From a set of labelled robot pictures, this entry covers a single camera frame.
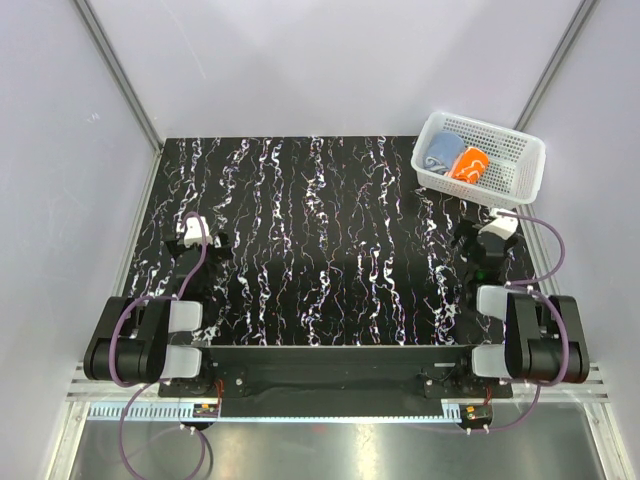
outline black marble table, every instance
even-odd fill
[[[125,292],[161,294],[176,273],[163,232],[192,210],[227,232],[198,345],[501,342],[467,310],[457,222],[488,210],[420,188],[415,137],[169,139]],[[533,275],[524,239],[507,278]]]

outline orange cloth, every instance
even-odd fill
[[[447,175],[461,182],[476,183],[488,166],[489,157],[487,154],[475,147],[469,147],[456,160]]]

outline white enclosure panel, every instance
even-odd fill
[[[592,360],[640,472],[640,3],[594,12],[529,132],[547,144],[537,216],[567,243],[558,279],[579,301]],[[557,253],[555,242],[548,239]]]
[[[0,470],[36,479],[153,153],[72,2],[0,3]]]
[[[92,0],[160,135],[515,124],[579,0]]]

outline reflective floor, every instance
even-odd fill
[[[495,414],[498,425],[515,419],[519,411],[514,405],[496,405]],[[171,426],[128,422],[125,450],[137,450]],[[215,461],[211,467],[207,457],[196,478],[605,478],[579,405],[541,404],[520,427],[488,436],[447,435],[409,425],[340,424],[218,424],[206,436]],[[199,455],[197,439],[174,431],[141,450],[131,463],[144,478],[182,479]],[[116,422],[87,422],[71,478],[131,478],[118,460]]]

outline blue towel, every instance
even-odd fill
[[[436,133],[427,149],[424,169],[444,175],[465,150],[464,140],[452,132]]]

